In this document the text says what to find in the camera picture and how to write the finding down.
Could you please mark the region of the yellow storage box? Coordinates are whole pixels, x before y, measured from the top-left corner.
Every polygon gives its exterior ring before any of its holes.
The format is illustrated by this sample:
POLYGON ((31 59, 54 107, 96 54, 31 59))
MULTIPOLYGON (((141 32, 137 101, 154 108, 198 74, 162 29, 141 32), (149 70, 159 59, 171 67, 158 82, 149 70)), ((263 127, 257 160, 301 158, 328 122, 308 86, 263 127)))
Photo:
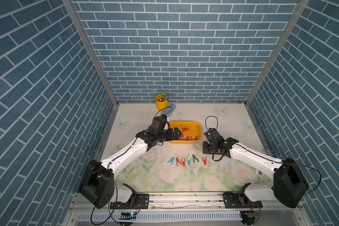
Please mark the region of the yellow storage box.
POLYGON ((171 144, 197 144, 202 138, 202 129, 195 121, 171 121, 171 128, 181 131, 179 140, 170 141, 171 144))

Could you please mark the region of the teal clothespin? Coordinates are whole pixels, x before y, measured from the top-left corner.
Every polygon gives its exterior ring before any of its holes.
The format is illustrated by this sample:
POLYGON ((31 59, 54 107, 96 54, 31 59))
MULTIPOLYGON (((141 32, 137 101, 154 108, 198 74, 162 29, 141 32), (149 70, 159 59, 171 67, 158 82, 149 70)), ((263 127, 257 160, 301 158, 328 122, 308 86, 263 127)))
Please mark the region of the teal clothespin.
POLYGON ((192 155, 192 160, 194 164, 199 162, 199 159, 194 154, 192 155))
POLYGON ((174 161, 175 161, 175 158, 172 157, 167 163, 168 163, 169 165, 172 165, 172 164, 174 163, 174 161))

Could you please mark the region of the light blue clothespin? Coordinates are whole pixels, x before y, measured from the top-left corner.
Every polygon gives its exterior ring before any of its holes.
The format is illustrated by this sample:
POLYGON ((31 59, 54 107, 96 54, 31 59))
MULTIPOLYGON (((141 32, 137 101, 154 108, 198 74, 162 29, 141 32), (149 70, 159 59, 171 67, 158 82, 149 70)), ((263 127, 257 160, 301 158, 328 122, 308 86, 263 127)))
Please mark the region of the light blue clothespin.
POLYGON ((187 157, 186 158, 186 162, 187 162, 187 165, 190 167, 191 166, 191 162, 192 162, 192 157, 187 157))

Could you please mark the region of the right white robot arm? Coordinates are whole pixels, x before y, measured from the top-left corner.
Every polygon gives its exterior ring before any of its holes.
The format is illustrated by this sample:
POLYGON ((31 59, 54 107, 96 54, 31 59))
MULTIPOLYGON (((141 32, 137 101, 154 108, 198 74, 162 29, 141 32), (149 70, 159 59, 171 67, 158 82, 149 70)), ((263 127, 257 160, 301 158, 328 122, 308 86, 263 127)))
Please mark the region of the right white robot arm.
POLYGON ((286 207, 296 208, 309 189, 301 165, 295 160, 274 158, 245 146, 237 139, 224 139, 215 128, 208 129, 204 135, 207 141, 202 144, 203 153, 241 161, 270 179, 269 182, 244 185, 242 191, 248 200, 279 201, 286 207))

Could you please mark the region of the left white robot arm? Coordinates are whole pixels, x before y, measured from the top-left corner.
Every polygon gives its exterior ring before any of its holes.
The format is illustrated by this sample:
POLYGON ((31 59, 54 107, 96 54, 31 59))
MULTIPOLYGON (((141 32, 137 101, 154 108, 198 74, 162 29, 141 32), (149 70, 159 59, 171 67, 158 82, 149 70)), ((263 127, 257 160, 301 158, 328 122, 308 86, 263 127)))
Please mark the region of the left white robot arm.
POLYGON ((80 193, 97 209, 109 203, 131 208, 137 191, 127 184, 117 185, 116 177, 158 143, 179 140, 180 136, 180 129, 171 128, 166 116, 154 117, 148 129, 137 133, 120 151, 101 161, 92 160, 88 163, 79 186, 80 193))

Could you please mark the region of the grey glasses case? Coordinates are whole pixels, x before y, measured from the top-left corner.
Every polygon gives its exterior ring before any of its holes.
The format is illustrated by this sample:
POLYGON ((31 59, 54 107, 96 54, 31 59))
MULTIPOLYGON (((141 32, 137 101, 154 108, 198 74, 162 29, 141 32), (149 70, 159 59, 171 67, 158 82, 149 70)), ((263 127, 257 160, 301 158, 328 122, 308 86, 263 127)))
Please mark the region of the grey glasses case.
POLYGON ((175 109, 176 109, 175 104, 168 104, 168 106, 163 111, 163 115, 166 115, 167 117, 169 117, 175 109))

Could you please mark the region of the yellow pen cup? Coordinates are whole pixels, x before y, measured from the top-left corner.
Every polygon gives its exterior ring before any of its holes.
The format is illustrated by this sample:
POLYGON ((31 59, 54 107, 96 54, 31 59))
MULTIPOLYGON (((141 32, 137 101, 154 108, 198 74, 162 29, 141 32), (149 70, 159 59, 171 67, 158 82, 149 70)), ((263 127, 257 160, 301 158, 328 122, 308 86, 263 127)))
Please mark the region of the yellow pen cup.
POLYGON ((157 110, 162 112, 164 111, 165 108, 168 107, 168 101, 167 101, 167 95, 166 94, 158 94, 155 97, 156 100, 156 106, 157 106, 157 110))

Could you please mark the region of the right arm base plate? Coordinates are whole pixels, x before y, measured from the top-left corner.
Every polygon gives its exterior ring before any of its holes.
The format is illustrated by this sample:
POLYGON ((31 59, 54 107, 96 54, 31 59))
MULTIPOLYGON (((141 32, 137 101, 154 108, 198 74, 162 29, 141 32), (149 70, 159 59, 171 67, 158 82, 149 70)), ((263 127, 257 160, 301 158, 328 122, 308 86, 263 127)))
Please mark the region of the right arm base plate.
POLYGON ((238 194, 237 192, 224 192, 222 194, 224 205, 226 209, 236 208, 262 208, 262 202, 252 202, 244 194, 238 194))

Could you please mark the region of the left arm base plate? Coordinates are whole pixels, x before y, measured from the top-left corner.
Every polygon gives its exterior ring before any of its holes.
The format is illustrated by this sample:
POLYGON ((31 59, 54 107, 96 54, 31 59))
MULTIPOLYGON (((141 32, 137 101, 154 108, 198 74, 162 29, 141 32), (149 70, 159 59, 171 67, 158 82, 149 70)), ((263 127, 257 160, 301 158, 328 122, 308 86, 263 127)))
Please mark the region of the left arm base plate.
POLYGON ((149 194, 135 194, 132 195, 127 202, 112 202, 110 203, 110 209, 115 210, 128 210, 128 209, 148 209, 149 194))

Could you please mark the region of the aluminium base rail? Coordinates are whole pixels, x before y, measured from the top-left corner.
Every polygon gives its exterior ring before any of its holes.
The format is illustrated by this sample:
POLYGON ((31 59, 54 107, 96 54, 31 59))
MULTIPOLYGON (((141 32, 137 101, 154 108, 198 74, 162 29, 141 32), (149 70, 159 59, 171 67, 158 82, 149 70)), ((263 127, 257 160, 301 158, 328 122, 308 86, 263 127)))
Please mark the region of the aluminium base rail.
POLYGON ((65 226, 309 226, 302 206, 294 209, 278 201, 260 201, 242 207, 236 193, 166 192, 140 195, 132 209, 100 210, 77 194, 65 226))

